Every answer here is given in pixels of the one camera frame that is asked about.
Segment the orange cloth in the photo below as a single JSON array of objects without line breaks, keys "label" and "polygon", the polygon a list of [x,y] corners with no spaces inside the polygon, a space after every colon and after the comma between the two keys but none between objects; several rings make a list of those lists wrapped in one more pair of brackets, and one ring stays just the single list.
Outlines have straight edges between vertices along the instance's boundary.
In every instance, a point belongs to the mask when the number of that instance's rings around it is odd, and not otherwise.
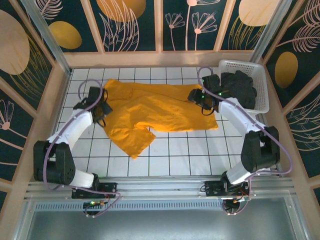
[{"label": "orange cloth", "polygon": [[149,146],[158,132],[217,129],[215,115],[204,116],[188,101],[200,85],[167,85],[120,82],[110,79],[104,86],[113,112],[105,117],[109,138],[132,158]]}]

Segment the enclosure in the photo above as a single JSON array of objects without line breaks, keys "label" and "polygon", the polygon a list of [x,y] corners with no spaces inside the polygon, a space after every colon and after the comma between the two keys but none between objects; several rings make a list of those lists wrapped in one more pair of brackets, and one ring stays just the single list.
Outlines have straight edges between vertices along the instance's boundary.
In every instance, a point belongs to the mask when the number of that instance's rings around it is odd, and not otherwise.
[{"label": "enclosure", "polygon": [[[319,0],[1,1],[0,238],[320,239],[319,14]],[[241,214],[201,191],[241,161],[244,139],[218,112],[217,129],[148,128],[155,139],[137,159],[89,126],[75,166],[123,196],[99,224],[70,188],[35,181],[34,144],[68,120],[83,81],[193,85],[200,67],[221,74],[221,60],[263,66],[269,108],[252,115],[278,129],[293,160],[289,174],[253,178]],[[272,170],[289,168],[280,156]]]}]

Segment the laundry basket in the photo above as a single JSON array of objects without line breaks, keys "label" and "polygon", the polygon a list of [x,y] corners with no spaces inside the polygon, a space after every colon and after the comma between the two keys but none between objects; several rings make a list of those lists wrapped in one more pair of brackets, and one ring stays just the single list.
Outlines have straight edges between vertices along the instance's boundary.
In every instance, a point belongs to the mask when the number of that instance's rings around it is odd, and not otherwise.
[{"label": "laundry basket", "polygon": [[240,70],[253,79],[253,87],[257,91],[254,109],[246,109],[251,115],[265,114],[269,111],[269,97],[265,68],[259,64],[246,61],[221,60],[219,62],[220,77],[222,73],[236,73]]}]

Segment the grid pattern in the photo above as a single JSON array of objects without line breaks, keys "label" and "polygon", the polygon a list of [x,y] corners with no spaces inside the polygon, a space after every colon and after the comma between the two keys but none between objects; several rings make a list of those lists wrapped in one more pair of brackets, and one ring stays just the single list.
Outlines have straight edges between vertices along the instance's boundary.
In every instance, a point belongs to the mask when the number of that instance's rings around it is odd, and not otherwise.
[{"label": "grid pattern", "polygon": [[[216,73],[218,68],[213,68],[213,71]],[[210,71],[204,69],[201,74],[206,76]],[[75,69],[59,119],[59,129],[70,117],[73,106],[80,101],[78,88],[87,79],[97,80],[103,85],[108,79],[142,84],[198,83],[196,67]],[[80,92],[85,96],[94,84],[87,82]],[[240,161],[243,138],[226,118],[216,112],[215,117],[217,130],[168,133],[150,129],[156,138],[136,160],[117,147],[102,127],[92,124],[72,149],[74,162],[79,170],[96,173],[100,177],[221,175]]]}]

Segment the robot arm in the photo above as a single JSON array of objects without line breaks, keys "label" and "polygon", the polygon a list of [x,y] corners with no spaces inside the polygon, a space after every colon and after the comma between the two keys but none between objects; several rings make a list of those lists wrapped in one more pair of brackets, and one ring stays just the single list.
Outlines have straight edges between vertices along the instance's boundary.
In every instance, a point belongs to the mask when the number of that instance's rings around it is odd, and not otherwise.
[{"label": "robot arm", "polygon": [[46,141],[37,141],[35,143],[33,147],[33,176],[35,180],[43,181],[45,154],[49,145],[57,136],[59,136],[59,140],[54,144],[54,147],[49,154],[50,158],[55,156],[55,161],[48,161],[46,169],[47,181],[49,183],[98,190],[98,175],[76,169],[71,151],[75,146],[76,141],[87,127],[92,123],[99,123],[101,120],[103,121],[103,118],[112,112],[111,107],[104,100],[104,93],[105,92],[103,92],[100,101],[95,107],[89,111],[83,112],[74,121],[69,123],[70,119],[74,118],[76,114],[94,103],[99,97],[100,88],[90,87],[88,98],[85,98],[82,102],[79,102],[74,106],[71,117],[63,125],[62,128],[66,127],[65,131],[61,132],[61,128]]},{"label": "robot arm", "polygon": [[[244,110],[238,100],[233,97],[232,92],[223,91],[220,86],[220,79],[217,75],[203,77],[202,83],[211,93],[229,100]],[[188,96],[188,100],[196,103],[203,109],[213,109],[214,111],[221,113],[244,137],[241,162],[222,174],[221,182],[223,183],[223,187],[221,187],[221,191],[217,189],[217,191],[213,192],[220,192],[221,195],[223,195],[228,189],[235,189],[237,185],[240,186],[241,183],[245,182],[249,176],[257,171],[269,168],[280,161],[279,146],[266,136],[257,125],[279,140],[279,133],[275,127],[266,127],[255,119],[255,123],[253,124],[246,115],[234,105],[227,101],[220,101],[203,92],[201,89],[192,90]]]}]

